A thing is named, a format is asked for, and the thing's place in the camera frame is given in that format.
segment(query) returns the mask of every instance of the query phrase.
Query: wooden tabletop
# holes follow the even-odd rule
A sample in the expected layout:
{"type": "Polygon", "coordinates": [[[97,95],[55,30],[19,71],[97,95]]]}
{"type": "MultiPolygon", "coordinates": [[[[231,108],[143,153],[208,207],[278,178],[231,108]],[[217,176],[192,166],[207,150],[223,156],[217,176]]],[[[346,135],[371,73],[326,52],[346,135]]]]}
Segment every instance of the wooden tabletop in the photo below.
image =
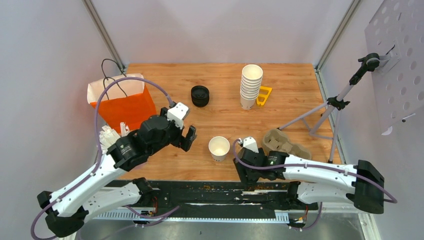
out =
{"type": "MultiPolygon", "coordinates": [[[[275,129],[323,103],[314,69],[311,64],[258,64],[263,69],[262,86],[272,92],[265,106],[243,110],[240,106],[240,82],[242,63],[203,64],[130,64],[127,73],[141,73],[163,87],[174,102],[182,102],[190,108],[184,120],[185,131],[190,125],[197,129],[197,139],[191,149],[184,152],[171,145],[149,157],[147,164],[133,169],[121,179],[145,177],[148,180],[200,180],[239,181],[234,167],[232,149],[222,162],[216,162],[208,150],[209,140],[215,136],[226,137],[230,144],[237,138],[252,136],[258,146],[270,129],[275,129]],[[210,101],[205,107],[196,107],[191,101],[193,86],[209,89],[210,101]]],[[[147,86],[156,105],[168,107],[167,99],[155,87],[147,86]]],[[[306,118],[310,126],[320,118],[324,109],[306,118]]],[[[331,140],[311,137],[302,121],[283,130],[290,141],[309,149],[312,160],[326,162],[329,159],[331,140]]],[[[317,134],[332,136],[328,120],[317,134]]],[[[334,154],[334,163],[340,164],[340,156],[334,154]]]]}

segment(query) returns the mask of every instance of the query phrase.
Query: round black container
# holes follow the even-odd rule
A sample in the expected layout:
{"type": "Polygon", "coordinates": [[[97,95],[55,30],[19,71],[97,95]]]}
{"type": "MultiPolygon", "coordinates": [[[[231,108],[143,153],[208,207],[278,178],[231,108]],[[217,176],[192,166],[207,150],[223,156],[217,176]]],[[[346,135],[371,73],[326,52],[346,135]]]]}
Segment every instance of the round black container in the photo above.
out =
{"type": "Polygon", "coordinates": [[[196,107],[204,107],[209,103],[209,89],[205,86],[194,86],[191,89],[191,101],[196,107]]]}

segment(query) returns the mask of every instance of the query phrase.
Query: tripod head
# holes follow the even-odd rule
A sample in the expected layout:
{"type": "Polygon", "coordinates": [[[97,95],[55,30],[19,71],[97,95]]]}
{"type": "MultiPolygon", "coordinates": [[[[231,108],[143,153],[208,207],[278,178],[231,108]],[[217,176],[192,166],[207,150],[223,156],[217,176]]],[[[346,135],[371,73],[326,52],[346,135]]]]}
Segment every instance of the tripod head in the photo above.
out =
{"type": "Polygon", "coordinates": [[[358,59],[362,63],[356,73],[350,78],[349,84],[356,85],[367,72],[374,72],[380,65],[380,56],[377,53],[370,53],[358,59]]]}

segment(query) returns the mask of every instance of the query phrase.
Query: yellow plastic object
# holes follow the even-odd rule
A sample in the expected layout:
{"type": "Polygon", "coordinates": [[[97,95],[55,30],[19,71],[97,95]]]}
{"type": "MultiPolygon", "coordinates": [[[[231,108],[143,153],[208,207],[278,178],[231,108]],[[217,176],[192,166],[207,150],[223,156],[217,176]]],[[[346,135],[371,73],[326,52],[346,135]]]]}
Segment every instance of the yellow plastic object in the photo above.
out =
{"type": "Polygon", "coordinates": [[[258,105],[259,107],[263,107],[265,103],[267,102],[267,99],[270,96],[272,90],[273,90],[272,87],[260,86],[259,92],[267,91],[267,93],[266,94],[259,93],[259,95],[256,98],[256,105],[258,105]]]}

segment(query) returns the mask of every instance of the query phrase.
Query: gift bag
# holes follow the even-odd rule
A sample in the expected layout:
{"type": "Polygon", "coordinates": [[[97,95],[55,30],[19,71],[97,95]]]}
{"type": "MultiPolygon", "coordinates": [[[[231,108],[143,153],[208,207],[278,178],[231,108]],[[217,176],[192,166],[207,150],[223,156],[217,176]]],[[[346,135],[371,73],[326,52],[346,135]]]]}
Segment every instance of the gift bag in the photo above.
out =
{"type": "MultiPolygon", "coordinates": [[[[143,78],[140,73],[127,74],[126,76],[143,78]]],[[[124,75],[119,75],[114,76],[113,79],[118,80],[124,77],[124,75]]],[[[112,82],[113,80],[109,78],[109,80],[100,79],[88,84],[87,102],[93,108],[96,107],[105,86],[107,87],[112,82]]],[[[121,122],[128,125],[130,131],[139,129],[143,121],[152,115],[156,115],[155,103],[149,90],[146,84],[139,80],[124,80],[118,84],[114,84],[107,91],[107,95],[104,95],[98,113],[118,133],[121,133],[121,122]]]]}

